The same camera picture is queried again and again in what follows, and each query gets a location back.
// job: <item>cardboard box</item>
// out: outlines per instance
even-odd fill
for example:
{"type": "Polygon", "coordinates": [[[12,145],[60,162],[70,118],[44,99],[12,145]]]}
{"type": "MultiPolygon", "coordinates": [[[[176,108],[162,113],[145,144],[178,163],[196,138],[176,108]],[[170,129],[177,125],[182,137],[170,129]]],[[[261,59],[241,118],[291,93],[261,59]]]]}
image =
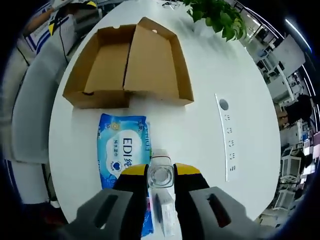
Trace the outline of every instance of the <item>cardboard box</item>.
{"type": "Polygon", "coordinates": [[[178,37],[143,17],[135,25],[99,29],[70,73],[63,96],[78,108],[126,108],[130,95],[179,105],[194,101],[178,37]]]}

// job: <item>blue package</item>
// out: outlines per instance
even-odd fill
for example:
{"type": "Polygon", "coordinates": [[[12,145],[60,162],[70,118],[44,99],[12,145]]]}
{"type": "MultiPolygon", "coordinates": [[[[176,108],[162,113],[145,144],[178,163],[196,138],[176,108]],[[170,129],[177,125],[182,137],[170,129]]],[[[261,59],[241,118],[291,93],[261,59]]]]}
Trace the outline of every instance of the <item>blue package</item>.
{"type": "MultiPolygon", "coordinates": [[[[145,116],[102,114],[98,127],[97,157],[102,188],[113,188],[121,172],[137,164],[149,164],[151,142],[145,116]]],[[[150,202],[141,236],[154,232],[150,202]]]]}

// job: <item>round white table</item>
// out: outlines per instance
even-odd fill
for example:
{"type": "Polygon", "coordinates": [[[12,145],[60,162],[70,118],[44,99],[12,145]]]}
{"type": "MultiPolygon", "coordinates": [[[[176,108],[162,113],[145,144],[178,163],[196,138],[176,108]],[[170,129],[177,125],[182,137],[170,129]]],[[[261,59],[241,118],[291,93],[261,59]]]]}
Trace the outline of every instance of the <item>round white table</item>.
{"type": "Polygon", "coordinates": [[[125,1],[85,37],[67,66],[57,91],[49,131],[49,162],[54,189],[66,219],[101,187],[97,161],[100,116],[144,115],[153,148],[166,149],[173,162],[198,168],[243,204],[255,219],[274,197],[280,169],[280,134],[273,101],[257,66],[239,41],[219,34],[199,37],[185,8],[163,8],[164,1],[125,1]],[[75,61],[99,28],[136,24],[148,17],[177,34],[191,79],[194,103],[178,107],[133,97],[127,109],[77,109],[62,93],[75,61]],[[235,117],[238,176],[226,182],[226,154],[215,94],[228,95],[235,117]]]}

